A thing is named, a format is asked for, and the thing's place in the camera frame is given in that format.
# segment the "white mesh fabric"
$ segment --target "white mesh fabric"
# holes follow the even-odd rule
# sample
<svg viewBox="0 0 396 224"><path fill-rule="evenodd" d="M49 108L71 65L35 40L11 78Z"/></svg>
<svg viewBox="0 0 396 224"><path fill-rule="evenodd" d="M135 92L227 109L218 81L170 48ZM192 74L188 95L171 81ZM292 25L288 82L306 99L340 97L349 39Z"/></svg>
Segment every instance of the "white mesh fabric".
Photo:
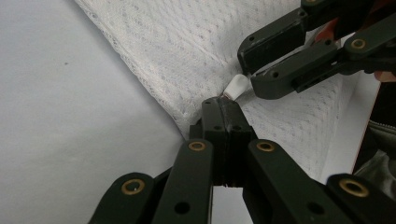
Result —
<svg viewBox="0 0 396 224"><path fill-rule="evenodd" d="M184 136L200 117L201 102L219 95L241 73L243 39L297 8L299 0L76 0ZM260 138L277 141L318 177L338 114L353 82L332 77L277 101L238 103Z"/></svg>

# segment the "gold bolt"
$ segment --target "gold bolt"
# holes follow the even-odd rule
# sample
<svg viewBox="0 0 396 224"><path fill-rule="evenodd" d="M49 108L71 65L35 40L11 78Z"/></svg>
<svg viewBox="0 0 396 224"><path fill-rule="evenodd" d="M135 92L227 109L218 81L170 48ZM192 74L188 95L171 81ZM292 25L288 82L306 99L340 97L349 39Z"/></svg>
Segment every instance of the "gold bolt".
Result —
<svg viewBox="0 0 396 224"><path fill-rule="evenodd" d="M267 142L259 142L256 145L257 149L261 150L261 151L265 151L265 152L271 152L274 151L274 146L270 143Z"/></svg>
<svg viewBox="0 0 396 224"><path fill-rule="evenodd" d="M203 142L191 142L189 143L189 149L194 150L194 151L201 151L206 148L205 143Z"/></svg>
<svg viewBox="0 0 396 224"><path fill-rule="evenodd" d="M369 190L356 180L341 179L338 184L341 189L356 197L364 198L369 195Z"/></svg>
<svg viewBox="0 0 396 224"><path fill-rule="evenodd" d="M131 187L130 185L132 185L132 184L136 184L135 189L130 188ZM123 183L123 185L121 187L121 191L122 191L122 193L124 193L126 195L134 195L134 194L140 193L144 187L145 187L145 182L143 180L130 179L130 180L126 181L125 183Z"/></svg>
<svg viewBox="0 0 396 224"><path fill-rule="evenodd" d="M350 45L353 49L364 49L364 47L366 47L366 41L363 39L355 39Z"/></svg>

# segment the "screw hole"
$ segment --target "screw hole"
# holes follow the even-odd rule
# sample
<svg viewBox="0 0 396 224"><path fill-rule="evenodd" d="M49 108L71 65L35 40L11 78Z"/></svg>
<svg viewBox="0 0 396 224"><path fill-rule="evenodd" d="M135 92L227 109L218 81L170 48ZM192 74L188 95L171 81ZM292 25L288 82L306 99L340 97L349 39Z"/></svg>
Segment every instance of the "screw hole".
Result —
<svg viewBox="0 0 396 224"><path fill-rule="evenodd" d="M189 149L194 151L201 151L206 148L206 145L203 142L191 142L189 143Z"/></svg>
<svg viewBox="0 0 396 224"><path fill-rule="evenodd" d="M138 182L132 182L126 186L126 189L129 191L136 191L140 188L140 184Z"/></svg>
<svg viewBox="0 0 396 224"><path fill-rule="evenodd" d="M369 190L364 187L363 184L353 180L353 179L341 179L339 182L341 189L345 192L352 194L356 197L367 197L369 195Z"/></svg>
<svg viewBox="0 0 396 224"><path fill-rule="evenodd" d="M177 203L175 205L175 212L178 214L186 214L190 211L190 205L188 203Z"/></svg>
<svg viewBox="0 0 396 224"><path fill-rule="evenodd" d="M366 47L366 42L362 39L355 39L352 41L351 46L354 49L364 49L364 47Z"/></svg>
<svg viewBox="0 0 396 224"><path fill-rule="evenodd" d="M265 149L269 149L269 148L271 148L271 145L269 145L267 143L261 143L260 147L265 148Z"/></svg>
<svg viewBox="0 0 396 224"><path fill-rule="evenodd" d="M271 72L271 75L272 75L274 78L279 77L279 73L276 72L276 71Z"/></svg>
<svg viewBox="0 0 396 224"><path fill-rule="evenodd" d="M145 187L145 182L141 179L131 179L121 186L122 193L126 195L134 195L140 193Z"/></svg>
<svg viewBox="0 0 396 224"><path fill-rule="evenodd" d="M274 151L274 146L272 144L266 143L266 142L260 142L256 145L256 147L261 150L261 151L265 151L265 152L271 152Z"/></svg>
<svg viewBox="0 0 396 224"><path fill-rule="evenodd" d="M324 214L324 208L321 205L317 204L317 203L309 203L307 205L307 207L308 207L309 211L311 211L314 214L317 214L317 215L323 215Z"/></svg>

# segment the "black metal frame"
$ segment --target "black metal frame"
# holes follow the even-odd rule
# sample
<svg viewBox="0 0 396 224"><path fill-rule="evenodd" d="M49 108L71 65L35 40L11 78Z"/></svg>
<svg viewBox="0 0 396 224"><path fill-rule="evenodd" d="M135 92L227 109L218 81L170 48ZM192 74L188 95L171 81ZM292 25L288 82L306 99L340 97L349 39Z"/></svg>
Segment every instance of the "black metal frame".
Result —
<svg viewBox="0 0 396 224"><path fill-rule="evenodd" d="M270 62L300 47L305 32L338 18L334 38L357 31L369 13L373 0L302 0L302 6L248 36L238 50L245 75L253 75ZM281 98L293 91L304 91L335 74L351 75L390 71L396 74L396 3L378 13L382 21L359 31L338 49L332 40L294 54L251 78L255 94L263 99Z"/></svg>
<svg viewBox="0 0 396 224"><path fill-rule="evenodd" d="M243 188L254 223L396 223L396 203L354 175L323 186L277 143L257 139L239 105L203 102L172 169L120 177L90 223L210 223L212 187Z"/></svg>

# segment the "white table surface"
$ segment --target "white table surface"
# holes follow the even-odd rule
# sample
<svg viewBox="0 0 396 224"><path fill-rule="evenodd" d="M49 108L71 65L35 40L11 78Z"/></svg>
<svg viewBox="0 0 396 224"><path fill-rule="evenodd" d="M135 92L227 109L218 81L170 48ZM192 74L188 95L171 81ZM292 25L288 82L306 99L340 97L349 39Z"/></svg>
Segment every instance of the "white table surface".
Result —
<svg viewBox="0 0 396 224"><path fill-rule="evenodd" d="M87 223L119 176L172 166L175 123L74 1L3 1L0 52L0 223ZM367 77L338 127L353 136L336 134L352 159L377 90ZM215 188L213 223L251 222L241 192Z"/></svg>

